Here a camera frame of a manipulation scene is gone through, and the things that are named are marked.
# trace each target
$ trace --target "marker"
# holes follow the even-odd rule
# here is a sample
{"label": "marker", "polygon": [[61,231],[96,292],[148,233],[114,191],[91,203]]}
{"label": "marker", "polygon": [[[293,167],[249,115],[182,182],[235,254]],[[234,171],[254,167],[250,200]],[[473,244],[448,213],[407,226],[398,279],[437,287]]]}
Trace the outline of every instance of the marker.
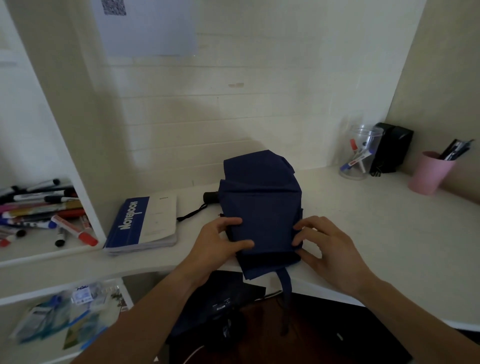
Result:
{"label": "marker", "polygon": [[340,170],[347,170],[354,164],[357,164],[361,160],[364,160],[366,157],[371,156],[373,153],[370,150],[366,150],[365,152],[362,153],[359,157],[355,158],[354,160],[345,163],[343,166],[340,167]]}
{"label": "marker", "polygon": [[30,208],[48,205],[47,202],[39,201],[23,201],[23,202],[10,202],[4,205],[0,205],[0,213],[10,210],[18,210],[19,208]]}
{"label": "marker", "polygon": [[42,228],[42,229],[55,229],[57,224],[52,220],[39,220],[39,221],[28,221],[28,222],[19,222],[12,223],[13,226],[24,226],[26,228]]}
{"label": "marker", "polygon": [[0,246],[4,248],[10,245],[10,243],[16,239],[17,239],[16,235],[8,235],[8,234],[0,233]]}
{"label": "marker", "polygon": [[0,197],[6,196],[8,194],[14,194],[19,190],[18,186],[12,186],[12,187],[7,187],[7,188],[2,188],[0,190]]}
{"label": "marker", "polygon": [[34,194],[16,194],[13,196],[14,201],[26,201],[26,200],[38,200],[44,198],[45,196],[65,196],[65,197],[76,197],[75,190],[73,188],[67,188],[65,190],[58,191],[47,191],[47,192],[36,192]]}
{"label": "marker", "polygon": [[0,232],[15,235],[17,238],[21,238],[27,234],[24,229],[14,228],[12,226],[0,226]]}
{"label": "marker", "polygon": [[65,238],[66,238],[65,235],[66,235],[65,230],[60,226],[57,226],[57,240],[55,241],[55,246],[57,248],[61,248],[62,246],[65,245]]}
{"label": "marker", "polygon": [[5,212],[2,212],[1,217],[15,218],[17,216],[44,214],[46,212],[73,210],[75,208],[82,208],[82,203],[79,200],[68,201],[62,204],[45,205],[45,206],[38,206],[38,207],[31,207],[31,208],[20,208],[18,210],[5,211]]}
{"label": "marker", "polygon": [[84,227],[84,230],[92,228],[92,225],[90,225],[90,221],[88,221],[87,215],[80,216],[80,221],[82,222],[82,226]]}
{"label": "marker", "polygon": [[45,214],[18,216],[16,218],[0,218],[0,224],[2,225],[19,225],[27,222],[37,222],[40,220],[50,220],[52,216],[58,215],[61,218],[78,218],[81,215],[85,215],[85,210],[77,208],[74,210],[64,210],[58,212],[47,212]]}
{"label": "marker", "polygon": [[60,184],[60,180],[58,178],[55,178],[53,180],[40,182],[40,183],[35,184],[31,187],[27,187],[25,190],[27,192],[31,192],[31,191],[39,190],[40,188],[49,188],[49,187],[53,187],[53,186],[58,186],[59,184]]}
{"label": "marker", "polygon": [[68,221],[65,221],[62,219],[60,216],[55,215],[51,219],[53,222],[55,222],[58,226],[63,227],[66,231],[68,231],[70,234],[72,234],[75,238],[80,239],[82,242],[89,246],[95,246],[98,244],[98,240],[95,239],[92,235],[90,235],[87,232],[81,231],[78,227],[75,225],[69,223]]}
{"label": "marker", "polygon": [[61,197],[61,196],[45,196],[43,199],[45,202],[49,202],[51,204],[60,204],[62,202],[79,200],[78,197]]}

